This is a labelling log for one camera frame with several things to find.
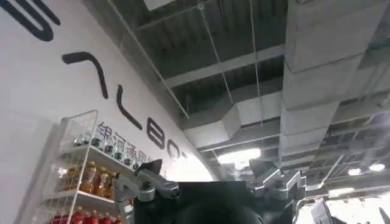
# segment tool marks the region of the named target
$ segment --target ceiling light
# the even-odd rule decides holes
[[[373,164],[370,167],[371,171],[382,171],[385,168],[385,165],[382,163]]]
[[[237,152],[230,152],[218,157],[220,164],[234,163],[236,166],[241,163],[249,162],[251,159],[260,157],[260,149],[246,149]]]
[[[329,193],[329,197],[338,197],[342,194],[351,193],[354,190],[355,190],[355,188],[353,188],[353,187],[345,187],[345,188],[330,190],[328,193]]]
[[[348,174],[351,175],[351,176],[356,176],[356,175],[359,175],[360,173],[361,173],[361,169],[360,168],[355,168],[355,169],[348,170]]]

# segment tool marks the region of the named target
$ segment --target bottle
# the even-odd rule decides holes
[[[50,220],[50,224],[60,224],[61,221],[61,213],[57,211],[55,216]]]
[[[123,155],[124,159],[123,159],[123,164],[125,164],[126,166],[128,167],[131,167],[132,165],[132,160],[130,158],[130,154],[128,152],[125,152],[124,155]]]
[[[105,217],[103,218],[103,221],[101,224],[112,224],[112,220],[110,219],[110,214],[106,213]]]
[[[84,215],[82,210],[83,208],[81,206],[77,207],[77,211],[72,215],[70,224],[83,224]]]
[[[89,212],[85,212],[83,224],[91,224],[91,214]]]
[[[118,145],[116,145],[114,147],[114,158],[116,160],[118,160],[119,162],[122,161],[122,156],[123,156],[123,149],[122,147],[118,147]]]
[[[81,144],[88,145],[90,143],[91,139],[92,139],[92,135],[90,133],[86,133],[85,135],[83,135]]]
[[[99,224],[102,224],[103,223],[103,215],[102,214],[99,214],[98,215],[98,219],[99,219]]]
[[[133,170],[138,170],[139,167],[140,167],[140,165],[138,165],[138,163],[135,162],[133,165]]]
[[[73,147],[80,146],[82,144],[83,135],[79,135],[78,137],[74,138],[73,140]]]
[[[93,181],[96,174],[95,162],[90,161],[86,167],[86,171],[83,175],[83,180],[80,185],[80,190],[92,194],[93,193]]]
[[[107,179],[108,179],[108,173],[105,170],[105,167],[100,167],[100,174],[98,178],[96,179],[96,185],[94,194],[100,197],[104,197],[107,192]]]
[[[91,145],[103,152],[103,139],[104,137],[100,134],[100,132],[96,131],[92,136]]]
[[[90,224],[99,224],[99,217],[98,217],[98,213],[96,212],[96,210],[92,211]]]
[[[73,165],[69,168],[68,172],[65,175],[63,191],[68,191],[71,189],[71,184],[74,178],[74,174],[76,173],[77,166]]]
[[[61,216],[60,224],[66,224],[68,222],[69,214]]]
[[[69,190],[75,190],[77,189],[77,185],[79,184],[79,178],[80,178],[80,173],[81,173],[81,168],[82,166],[76,166],[76,169],[74,171],[73,178],[71,180],[70,188]]]
[[[116,217],[116,220],[115,220],[114,224],[122,224],[121,216],[120,216],[120,215],[118,215],[118,216]]]
[[[112,137],[108,137],[107,140],[104,142],[104,152],[109,155],[113,156],[114,153],[114,141],[112,140]]]
[[[106,198],[114,200],[114,183],[116,178],[116,172],[112,172],[109,178],[108,190],[105,195]]]

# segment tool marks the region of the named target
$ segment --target shelf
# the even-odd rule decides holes
[[[60,156],[65,156],[67,154],[73,153],[72,156],[78,157],[80,159],[85,158],[88,145],[82,145],[78,147],[70,147],[69,149],[60,151]],[[97,166],[105,166],[109,171],[120,172],[123,175],[133,175],[134,171],[124,165],[123,163],[117,161],[111,156],[105,154],[99,149],[89,146],[88,160],[95,161]]]
[[[54,203],[59,202],[60,204],[65,203],[70,205],[76,193],[76,205],[83,207],[86,211],[92,211],[95,209],[98,212],[109,212],[112,215],[116,215],[118,213],[115,209],[113,200],[88,194],[83,191],[62,191],[52,195],[44,195],[43,199],[46,201],[52,201],[52,204],[54,201]]]

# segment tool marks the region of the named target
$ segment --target ceiling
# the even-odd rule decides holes
[[[335,165],[324,189],[390,185],[347,173],[390,167],[388,0],[84,2],[220,179],[253,179],[216,158],[256,147],[309,184]]]

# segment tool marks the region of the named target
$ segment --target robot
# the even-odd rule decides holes
[[[123,224],[295,223],[304,205],[306,177],[273,163],[251,163],[254,181],[207,183],[168,181],[159,175],[161,163],[116,177],[115,206]]]

